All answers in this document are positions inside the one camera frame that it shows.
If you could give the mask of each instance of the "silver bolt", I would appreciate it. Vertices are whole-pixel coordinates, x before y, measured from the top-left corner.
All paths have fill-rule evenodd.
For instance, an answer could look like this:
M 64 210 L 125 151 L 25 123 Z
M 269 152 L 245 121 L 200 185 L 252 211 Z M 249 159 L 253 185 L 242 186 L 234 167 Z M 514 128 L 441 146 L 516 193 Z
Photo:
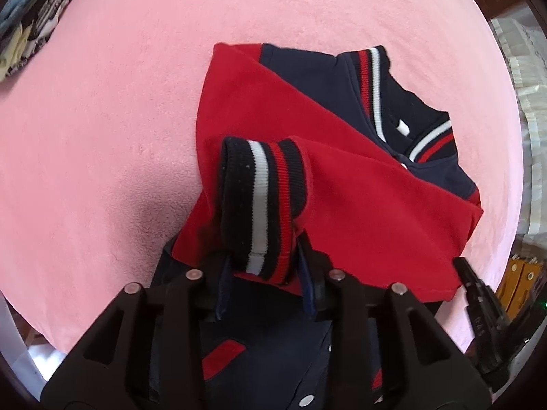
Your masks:
M 188 270 L 186 272 L 186 278 L 189 281 L 197 281 L 203 277 L 203 271 L 202 270 Z
M 329 271 L 329 278 L 331 278 L 333 281 L 341 281 L 346 277 L 346 273 L 344 273 L 342 270 L 330 270 Z
M 402 284 L 401 282 L 395 282 L 395 283 L 391 286 L 391 290 L 392 290 L 395 294 L 403 295 L 403 294 L 406 293 L 409 289 L 406 287 L 405 284 Z
M 140 290 L 141 290 L 141 285 L 136 282 L 131 282 L 124 287 L 124 291 L 128 295 L 134 295 L 135 293 L 138 293 Z

